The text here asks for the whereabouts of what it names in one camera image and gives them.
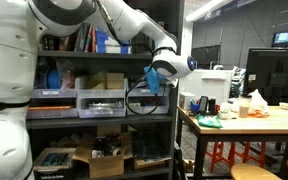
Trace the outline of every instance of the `black monitor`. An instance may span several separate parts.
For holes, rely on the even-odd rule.
[[[255,89],[269,105],[288,102],[288,49],[249,49],[243,94]]]

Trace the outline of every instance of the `desk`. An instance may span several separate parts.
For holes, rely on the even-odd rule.
[[[194,117],[178,109],[177,135],[176,142],[181,146],[182,121],[192,127],[197,137],[194,179],[214,179],[231,178],[229,174],[203,174],[204,157],[208,142],[261,142],[261,141],[286,141],[285,152],[278,176],[286,178],[288,168],[286,160],[288,159],[288,110],[279,107],[270,107],[270,115],[265,118],[237,118],[230,120],[221,120],[223,128],[207,128],[198,125]]]

